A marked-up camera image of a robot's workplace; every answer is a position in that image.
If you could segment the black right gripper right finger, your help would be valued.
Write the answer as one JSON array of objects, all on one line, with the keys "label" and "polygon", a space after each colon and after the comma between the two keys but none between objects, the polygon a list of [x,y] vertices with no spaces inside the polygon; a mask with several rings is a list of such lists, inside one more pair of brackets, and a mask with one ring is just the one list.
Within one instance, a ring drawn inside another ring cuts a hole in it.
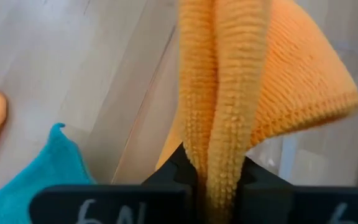
[{"label": "black right gripper right finger", "polygon": [[233,224],[358,224],[358,187],[293,185],[247,158]]}]

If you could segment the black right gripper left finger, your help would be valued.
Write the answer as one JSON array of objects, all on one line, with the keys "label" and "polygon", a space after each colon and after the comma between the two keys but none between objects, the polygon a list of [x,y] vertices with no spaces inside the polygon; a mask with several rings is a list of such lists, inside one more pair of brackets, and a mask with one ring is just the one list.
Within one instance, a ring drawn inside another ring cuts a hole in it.
[{"label": "black right gripper left finger", "polygon": [[29,205],[32,224],[196,224],[195,168],[178,146],[139,185],[54,185]]}]

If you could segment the teal microfiber towel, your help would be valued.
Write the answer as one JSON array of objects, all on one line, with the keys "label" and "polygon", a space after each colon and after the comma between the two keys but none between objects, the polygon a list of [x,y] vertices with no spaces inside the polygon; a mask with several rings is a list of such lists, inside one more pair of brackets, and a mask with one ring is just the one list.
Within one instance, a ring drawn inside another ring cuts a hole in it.
[{"label": "teal microfiber towel", "polygon": [[95,184],[78,145],[54,124],[38,156],[0,189],[0,224],[32,224],[29,205],[41,190],[53,185]]}]

